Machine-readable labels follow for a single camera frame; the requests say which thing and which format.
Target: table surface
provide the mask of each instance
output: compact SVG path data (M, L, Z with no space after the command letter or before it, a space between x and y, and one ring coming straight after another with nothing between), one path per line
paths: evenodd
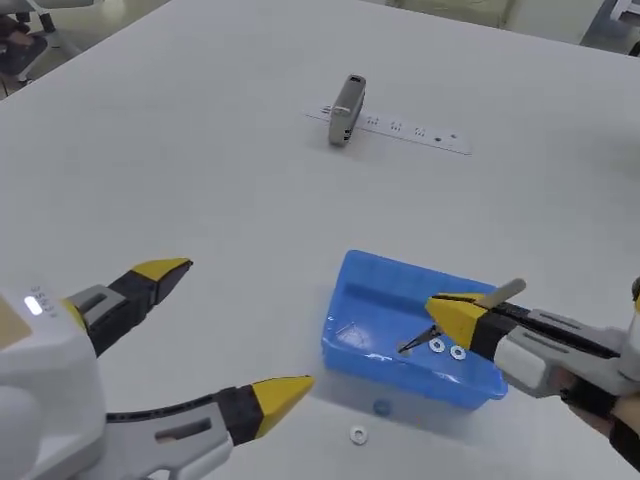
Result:
M463 132L473 155L363 132L329 148L302 112L351 72L368 108ZM112 410L271 376L320 384L218 479L636 478L557 399L416 406L323 372L319 339L352 248L523 276L521 303L625 327L638 76L637 59L352 0L174 0L0 104L0 280L31 269L68 295L193 258L100 359ZM379 395L407 423L372 416Z

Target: metal washer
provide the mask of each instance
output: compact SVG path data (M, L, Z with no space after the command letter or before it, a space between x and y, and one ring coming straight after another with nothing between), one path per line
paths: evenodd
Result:
M349 431L349 438L356 445L364 445L369 439L369 434L367 433L366 428L356 425L351 427L351 430Z
M464 360L465 358L467 358L467 352L460 345L453 345L449 349L449 353L456 360Z
M444 342L439 338L432 338L429 340L429 348L433 352L442 353L445 349Z

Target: black cable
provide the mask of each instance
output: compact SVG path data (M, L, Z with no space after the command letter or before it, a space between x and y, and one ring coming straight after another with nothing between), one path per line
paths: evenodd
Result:
M4 98L7 98L9 96L9 90L7 90L7 84L4 83L4 78L0 77L0 80L2 80L2 88L4 89Z

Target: power strip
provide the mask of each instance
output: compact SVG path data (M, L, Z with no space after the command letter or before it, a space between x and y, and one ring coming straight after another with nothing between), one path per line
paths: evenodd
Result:
M329 122L330 114L330 105L323 105L305 113L307 117L317 118L326 122ZM436 130L405 122L404 120L390 118L387 115L365 111L364 109L360 112L355 128L407 142L420 143L463 155L471 155L471 146L459 132Z

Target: blue container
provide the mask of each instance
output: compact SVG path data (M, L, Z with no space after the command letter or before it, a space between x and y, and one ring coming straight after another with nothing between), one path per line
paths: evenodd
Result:
M491 285L454 277L370 253L345 256L322 334L325 366L402 390L476 409L507 393L500 371L467 352L464 360L428 345L409 356L398 348L433 325L427 299L442 292L487 293Z

